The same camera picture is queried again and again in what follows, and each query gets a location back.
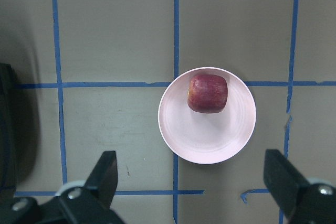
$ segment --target white plate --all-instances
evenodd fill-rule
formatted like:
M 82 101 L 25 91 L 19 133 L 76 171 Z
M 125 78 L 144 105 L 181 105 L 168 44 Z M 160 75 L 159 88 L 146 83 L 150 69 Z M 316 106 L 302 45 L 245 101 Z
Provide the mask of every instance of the white plate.
M 191 110 L 187 92 L 197 74 L 222 76 L 228 87 L 224 110 L 205 114 Z M 247 86 L 237 76 L 220 68 L 192 69 L 177 77 L 162 95 L 158 122 L 169 148 L 183 159 L 214 164 L 237 154 L 250 139 L 256 123 L 256 106 Z

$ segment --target apple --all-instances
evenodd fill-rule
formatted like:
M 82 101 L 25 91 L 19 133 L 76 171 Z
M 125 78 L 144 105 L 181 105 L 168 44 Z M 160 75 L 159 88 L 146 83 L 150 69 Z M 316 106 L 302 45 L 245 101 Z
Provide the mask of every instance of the apple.
M 198 74 L 189 82 L 188 106 L 200 113 L 219 113 L 227 101 L 226 80 L 215 74 Z

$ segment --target grid line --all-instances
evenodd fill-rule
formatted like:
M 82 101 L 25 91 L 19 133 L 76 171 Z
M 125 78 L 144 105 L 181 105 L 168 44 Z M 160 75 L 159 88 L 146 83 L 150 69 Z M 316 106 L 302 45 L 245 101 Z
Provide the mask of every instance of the grid line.
M 15 196 L 54 196 L 55 191 L 17 191 Z M 139 190 L 115 191 L 115 195 L 144 196 L 144 195 L 201 195 L 204 190 Z
M 179 61 L 180 61 L 180 0 L 174 0 L 174 79 L 179 75 Z M 178 171 L 179 171 L 179 157 L 173 154 L 173 189 L 178 191 Z M 178 203 L 179 195 L 173 195 L 173 219 L 175 224 L 178 224 Z
M 58 111 L 59 111 L 59 129 L 60 129 L 60 150 L 61 150 L 61 166 L 62 166 L 62 181 L 65 184 L 68 181 L 67 175 L 67 158 L 65 147 L 65 132 L 64 132 L 64 114 L 63 114 L 63 85 L 61 77 L 61 58 L 59 47 L 59 25 L 58 25 L 58 5 L 57 0 L 52 0 L 52 11 L 54 19 L 54 44 L 55 44 L 55 63 L 58 91 Z
M 291 42 L 290 42 L 290 56 L 289 56 L 289 70 L 288 70 L 288 82 L 245 82 L 248 86 L 278 86 L 285 87 L 287 86 L 287 107 L 286 113 L 289 114 L 289 119 L 286 124 L 285 137 L 284 137 L 284 156 L 288 158 L 289 153 L 289 140 L 290 140 L 290 124 L 293 120 L 290 115 L 291 109 L 291 99 L 293 94 L 293 86 L 335 86 L 336 81 L 294 81 L 294 62 L 295 62 L 295 48 L 296 48 L 296 31 L 298 23 L 298 10 L 299 10 L 299 0 L 293 0 L 293 9 L 292 9 L 292 27 L 291 27 Z M 246 192 L 240 195 L 244 203 L 247 203 L 248 194 L 264 194 L 269 193 L 268 189 L 258 188 L 247 190 Z M 284 213 L 279 210 L 279 224 L 283 224 Z
M 295 62 L 295 48 L 296 48 L 296 31 L 298 26 L 298 11 L 299 11 L 299 0 L 293 0 L 293 13 L 292 13 L 292 29 L 291 29 L 291 40 L 290 40 L 290 57 L 289 57 L 289 71 L 288 71 L 288 96 L 287 96 L 287 113 L 290 114 L 291 109 L 291 99 L 293 95 L 293 79 L 294 79 L 294 62 Z M 290 123 L 293 118 L 290 115 L 285 133 L 285 142 L 283 154 L 288 158 L 289 152 L 289 141 L 290 141 Z M 284 213 L 279 210 L 279 224 L 283 224 Z
M 287 87 L 289 84 L 286 81 L 244 81 L 249 87 Z M 168 87 L 171 82 L 63 82 L 63 88 L 145 88 L 145 87 Z M 293 87 L 315 87 L 336 86 L 336 81 L 293 81 Z M 56 89 L 57 83 L 28 83 L 18 84 L 17 89 Z

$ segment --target screw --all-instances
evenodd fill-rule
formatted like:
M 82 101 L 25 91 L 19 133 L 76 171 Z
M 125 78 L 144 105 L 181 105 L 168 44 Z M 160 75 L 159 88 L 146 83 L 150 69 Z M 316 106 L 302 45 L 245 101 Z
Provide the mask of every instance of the screw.
M 76 199 L 78 198 L 82 193 L 82 189 L 79 187 L 76 187 L 74 190 L 68 193 L 69 199 Z
M 319 191 L 321 194 L 324 195 L 332 195 L 333 194 L 333 190 L 330 186 L 327 185 L 321 185 L 319 186 Z
M 28 200 L 26 198 L 22 198 L 20 199 L 20 201 L 18 201 L 12 206 L 12 210 L 20 211 L 21 209 L 25 208 L 27 204 L 28 204 Z

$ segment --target tile floor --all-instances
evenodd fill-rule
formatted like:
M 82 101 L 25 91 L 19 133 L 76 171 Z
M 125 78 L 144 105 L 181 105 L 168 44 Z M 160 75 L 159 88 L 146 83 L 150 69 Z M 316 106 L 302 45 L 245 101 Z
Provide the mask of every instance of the tile floor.
M 112 208 L 129 224 L 285 223 L 268 193 L 240 195 L 265 188 L 265 149 L 285 141 L 305 176 L 336 182 L 335 1 L 0 0 L 17 195 L 45 202 L 116 150 Z M 157 125 L 165 88 L 203 66 L 238 75 L 257 107 L 249 143 L 214 165 L 174 158 Z

